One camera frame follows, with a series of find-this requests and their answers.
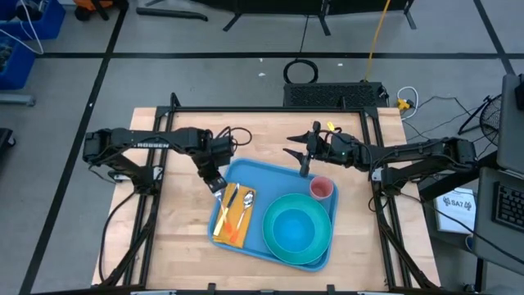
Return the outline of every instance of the yellow cable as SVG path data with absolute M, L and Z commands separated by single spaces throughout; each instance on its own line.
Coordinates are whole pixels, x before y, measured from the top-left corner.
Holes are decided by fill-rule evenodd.
M 380 33 L 380 29 L 382 28 L 382 22 L 384 21 L 384 17 L 386 16 L 387 8 L 390 6 L 390 2 L 391 0 L 386 1 L 386 5 L 384 6 L 384 11 L 382 12 L 382 16 L 380 17 L 380 21 L 378 22 L 377 30 L 375 31 L 375 38 L 373 38 L 373 43 L 371 44 L 371 51 L 369 52 L 369 58 L 368 58 L 368 69 L 366 70 L 364 81 L 368 81 L 368 76 L 369 76 L 369 73 L 371 72 L 371 60 L 373 59 L 373 52 L 375 51 L 375 44 L 377 43 L 378 33 Z

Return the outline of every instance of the keyboard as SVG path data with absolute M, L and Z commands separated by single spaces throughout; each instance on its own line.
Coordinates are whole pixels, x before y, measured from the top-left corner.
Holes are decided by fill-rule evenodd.
M 494 183 L 493 221 L 524 233 L 524 192 Z

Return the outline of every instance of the blue plastic tray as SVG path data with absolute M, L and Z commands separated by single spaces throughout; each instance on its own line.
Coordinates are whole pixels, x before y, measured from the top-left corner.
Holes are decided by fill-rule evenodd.
M 299 270 L 321 270 L 329 261 L 331 244 L 327 248 L 327 251 L 318 260 L 307 265 L 289 265 L 279 260 L 271 253 L 265 245 L 262 234 L 264 213 L 269 205 L 277 198 L 289 193 L 303 193 L 309 195 L 309 182 L 315 176 L 316 175 L 309 175 L 307 178 L 302 178 L 300 177 L 298 170 L 292 170 L 250 159 L 238 159 L 232 162 L 224 178 L 229 183 L 239 183 L 256 190 L 255 205 L 253 206 L 253 213 L 251 215 L 249 229 L 247 230 L 246 241 L 244 242 L 244 248 L 242 249 L 222 243 L 215 243 L 213 241 L 215 221 L 220 210 L 219 202 L 216 202 L 213 213 L 211 214 L 209 228 L 207 230 L 207 235 L 210 241 L 214 245 L 224 249 L 295 267 Z M 337 203 L 338 188 L 334 185 L 333 195 L 329 199 L 320 202 L 331 219 L 333 232 L 335 229 Z

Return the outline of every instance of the spoon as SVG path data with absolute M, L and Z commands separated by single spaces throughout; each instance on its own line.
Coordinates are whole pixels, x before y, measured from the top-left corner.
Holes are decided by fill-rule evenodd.
M 244 210 L 242 210 L 242 214 L 240 215 L 240 220 L 238 220 L 237 223 L 237 231 L 233 236 L 231 237 L 230 241 L 231 243 L 235 243 L 238 238 L 238 229 L 240 229 L 240 225 L 242 224 L 242 220 L 244 219 L 244 214 L 246 214 L 246 210 L 253 205 L 253 199 L 255 198 L 255 194 L 253 191 L 247 192 L 246 196 L 244 196 Z

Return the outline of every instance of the computer monitor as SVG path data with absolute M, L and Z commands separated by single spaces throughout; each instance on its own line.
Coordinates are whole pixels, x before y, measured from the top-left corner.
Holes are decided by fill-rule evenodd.
M 505 75 L 503 79 L 497 163 L 524 174 L 524 111 L 518 109 L 515 95 L 515 88 L 523 81 L 524 75 Z

